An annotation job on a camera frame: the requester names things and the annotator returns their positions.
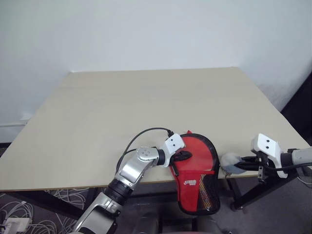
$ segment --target gray carpet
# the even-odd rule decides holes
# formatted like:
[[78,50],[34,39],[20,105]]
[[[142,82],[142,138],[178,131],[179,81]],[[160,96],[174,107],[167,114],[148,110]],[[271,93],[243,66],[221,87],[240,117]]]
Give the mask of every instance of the gray carpet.
[[[257,184],[256,178],[241,178],[237,183],[244,193]],[[143,184],[136,194],[167,192],[175,189],[174,183]],[[0,198],[0,207],[16,199],[6,195]],[[234,234],[311,234],[312,233],[312,190],[305,187],[297,179],[277,189],[244,210],[233,212],[229,209],[231,198],[221,197],[220,211],[213,215],[223,230],[233,231]],[[53,220],[58,228],[60,224],[53,212],[35,207],[35,220]],[[154,204],[127,204],[117,219],[116,234],[131,233],[141,215],[157,211],[164,220],[177,218],[192,218],[179,209],[176,202]],[[164,233],[172,231],[190,231],[191,225],[165,226]]]

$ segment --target black cable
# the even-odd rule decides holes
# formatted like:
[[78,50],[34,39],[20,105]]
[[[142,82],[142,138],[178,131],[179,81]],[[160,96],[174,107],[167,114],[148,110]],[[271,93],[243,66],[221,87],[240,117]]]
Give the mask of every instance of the black cable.
[[137,139],[140,135],[142,135],[143,133],[147,132],[147,131],[150,131],[150,130],[165,130],[167,131],[168,133],[168,136],[171,137],[174,133],[168,129],[168,128],[148,128],[148,129],[145,129],[144,131],[140,132],[139,134],[137,134],[131,141],[130,143],[128,144],[128,146],[126,147],[125,151],[123,152],[123,154],[121,155],[120,159],[118,160],[117,162],[117,166],[116,166],[116,173],[118,172],[119,168],[120,168],[120,165],[121,165],[121,162],[123,160],[123,158],[125,157],[125,155],[127,153],[129,153],[130,151],[128,151],[129,147],[131,146],[131,144],[135,141],[135,139]]
[[274,167],[269,167],[267,165],[264,165],[265,169],[268,169],[271,171],[285,171],[285,170],[291,170],[291,169],[295,169],[298,167],[306,167],[306,166],[312,166],[312,162],[306,162],[306,163],[301,163],[301,164],[287,166],[287,167],[281,167],[281,168],[274,168]]

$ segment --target beige tabletop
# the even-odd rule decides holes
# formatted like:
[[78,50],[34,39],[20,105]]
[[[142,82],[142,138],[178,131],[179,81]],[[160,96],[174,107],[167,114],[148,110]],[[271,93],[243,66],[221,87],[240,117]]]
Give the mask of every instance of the beige tabletop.
[[[150,127],[205,135],[219,156],[252,155],[258,133],[284,151],[309,146],[237,68],[72,73],[0,158],[0,190],[107,185],[129,141]],[[147,132],[131,148],[165,138]],[[172,180],[156,167],[142,182]]]

